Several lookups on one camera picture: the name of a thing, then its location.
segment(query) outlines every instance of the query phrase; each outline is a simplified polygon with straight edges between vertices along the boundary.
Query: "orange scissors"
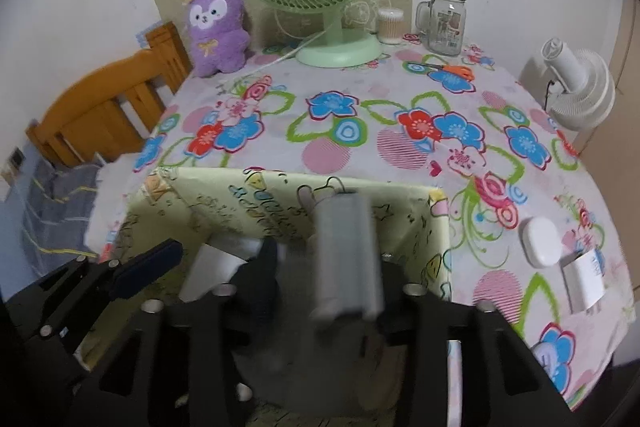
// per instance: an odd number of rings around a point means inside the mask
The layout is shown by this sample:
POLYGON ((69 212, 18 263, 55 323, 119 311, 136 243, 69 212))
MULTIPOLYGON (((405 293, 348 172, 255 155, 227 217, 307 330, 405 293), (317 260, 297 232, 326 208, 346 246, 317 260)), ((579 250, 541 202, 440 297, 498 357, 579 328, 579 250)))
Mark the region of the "orange scissors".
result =
POLYGON ((465 80, 469 82, 473 82, 476 79, 474 72, 471 68, 467 68, 466 66, 437 66, 436 64, 425 64, 428 68, 433 68, 434 70, 447 71, 447 73, 456 74, 457 76, 461 76, 465 80))

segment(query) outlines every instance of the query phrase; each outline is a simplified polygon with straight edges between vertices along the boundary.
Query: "electrical cord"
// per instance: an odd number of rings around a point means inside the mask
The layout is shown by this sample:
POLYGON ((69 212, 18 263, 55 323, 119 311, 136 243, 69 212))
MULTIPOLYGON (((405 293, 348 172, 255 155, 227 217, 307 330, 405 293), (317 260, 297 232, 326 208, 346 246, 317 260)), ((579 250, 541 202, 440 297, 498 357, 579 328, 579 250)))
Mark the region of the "electrical cord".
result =
POLYGON ((291 37, 292 39, 296 39, 297 41, 303 41, 308 37, 308 35, 306 37, 297 37, 296 35, 292 35, 291 33, 287 32, 286 29, 282 27, 282 24, 280 24, 280 18, 278 17, 278 10, 273 10, 273 18, 276 19, 276 24, 278 25, 278 29, 281 32, 283 32, 287 37, 291 37))
POLYGON ((238 80, 240 80, 241 78, 246 78, 248 76, 254 76, 256 73, 259 73, 260 71, 264 71, 267 68, 270 68, 272 66, 275 66, 277 63, 282 62, 283 60, 287 60, 287 58, 294 56, 296 53, 298 53, 301 49, 307 47, 309 44, 311 44, 312 42, 314 42, 316 39, 319 39, 320 37, 322 37, 325 33, 327 33, 327 31, 329 30, 329 28, 332 28, 334 26, 335 23, 340 23, 342 21, 342 12, 340 12, 340 15, 338 15, 332 22, 331 24, 329 24, 325 29, 323 29, 321 32, 316 33, 315 35, 312 36, 308 36, 305 38, 305 40, 303 40, 300 45, 285 53, 284 55, 282 55, 282 57, 279 57, 277 60, 274 60, 273 62, 269 62, 268 64, 265 64, 263 66, 260 66, 259 68, 256 68, 255 70, 251 71, 250 73, 247 74, 242 74, 241 76, 235 76, 233 78, 233 80, 229 79, 229 80, 225 80, 224 82, 222 82, 222 84, 220 84, 220 87, 226 87, 230 82, 232 82, 233 84, 235 84, 238 80))
POLYGON ((550 80, 548 82, 548 84, 546 84, 546 93, 545 93, 545 112, 546 112, 546 105, 549 102, 549 89, 551 89, 551 86, 553 86, 554 81, 550 80))

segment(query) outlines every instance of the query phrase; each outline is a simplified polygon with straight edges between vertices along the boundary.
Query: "red flower pattern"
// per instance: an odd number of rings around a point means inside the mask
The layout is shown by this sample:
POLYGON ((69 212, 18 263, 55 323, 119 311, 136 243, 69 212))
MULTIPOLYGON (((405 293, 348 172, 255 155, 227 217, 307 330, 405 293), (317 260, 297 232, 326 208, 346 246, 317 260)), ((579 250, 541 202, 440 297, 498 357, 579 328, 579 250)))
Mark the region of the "red flower pattern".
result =
POLYGON ((216 136, 222 132, 222 124, 206 124, 201 126, 196 133, 196 137, 189 142, 186 152, 196 158, 206 156, 213 149, 213 142, 216 136))
POLYGON ((593 221, 591 220, 591 214, 587 210, 587 204, 583 199, 578 200, 578 216, 580 219, 580 226, 584 229, 592 229, 593 221))
POLYGON ((420 42, 420 35, 416 35, 415 33, 405 33, 402 39, 411 44, 422 44, 420 42))
POLYGON ((271 75, 265 74, 263 77, 256 80, 251 86, 246 88, 242 98, 245 100, 248 98, 252 98, 254 100, 263 99, 269 91, 269 87, 272 82, 271 75))
POLYGON ((489 171, 482 178, 474 178, 476 192, 484 203, 495 209, 498 222, 505 229, 514 229, 518 225, 518 210, 507 195, 507 183, 489 171))
POLYGON ((399 123, 404 126, 406 133, 414 140, 431 138, 440 140, 442 133, 433 124, 433 118, 429 113, 421 109, 413 109, 398 116, 399 123))
POLYGON ((564 135, 564 133, 560 130, 556 130, 556 133, 558 134, 558 137, 562 140, 562 146, 564 147, 564 150, 566 151, 566 153, 569 156, 573 156, 574 158, 577 158, 579 153, 577 152, 577 150, 574 149, 574 146, 571 145, 571 142, 569 142, 569 140, 566 139, 566 136, 564 135))

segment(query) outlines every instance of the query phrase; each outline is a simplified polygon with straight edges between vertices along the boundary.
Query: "chair backrest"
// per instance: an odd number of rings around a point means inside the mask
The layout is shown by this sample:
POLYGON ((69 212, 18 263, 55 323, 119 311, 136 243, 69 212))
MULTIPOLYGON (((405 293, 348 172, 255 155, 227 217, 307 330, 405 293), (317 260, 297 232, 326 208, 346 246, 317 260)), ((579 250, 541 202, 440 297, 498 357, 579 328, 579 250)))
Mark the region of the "chair backrest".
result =
POLYGON ((156 28, 146 38, 150 49, 89 73, 58 97, 41 123, 29 126, 27 136, 45 158, 73 167, 91 161, 95 153, 113 161, 142 149, 144 140, 118 100, 128 100, 151 132, 164 104, 150 82, 162 76, 175 94, 191 71, 173 23, 156 28))

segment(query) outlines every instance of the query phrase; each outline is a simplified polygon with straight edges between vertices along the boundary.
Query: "floral tablecloth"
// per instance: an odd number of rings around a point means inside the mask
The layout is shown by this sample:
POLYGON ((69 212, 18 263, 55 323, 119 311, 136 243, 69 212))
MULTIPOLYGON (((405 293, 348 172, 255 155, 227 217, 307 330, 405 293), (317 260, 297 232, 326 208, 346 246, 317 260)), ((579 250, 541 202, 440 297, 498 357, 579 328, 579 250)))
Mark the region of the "floral tablecloth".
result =
MULTIPOLYGON (((142 184, 159 166, 222 166, 322 174, 324 186, 349 176, 441 187, 451 248, 429 260, 420 279, 449 270, 443 298, 496 303, 576 406, 634 319, 633 295, 606 204, 556 123, 475 45, 447 62, 407 36, 355 68, 287 59, 250 74, 285 51, 267 48, 233 75, 188 78, 133 181, 142 184), (468 66, 474 79, 427 64, 468 66), (518 229, 532 216, 553 220, 564 254, 596 249, 606 295, 591 310, 572 314, 559 266, 527 262, 518 229)), ((394 213, 380 208, 376 217, 394 213)), ((126 226, 121 214, 105 256, 126 226)))

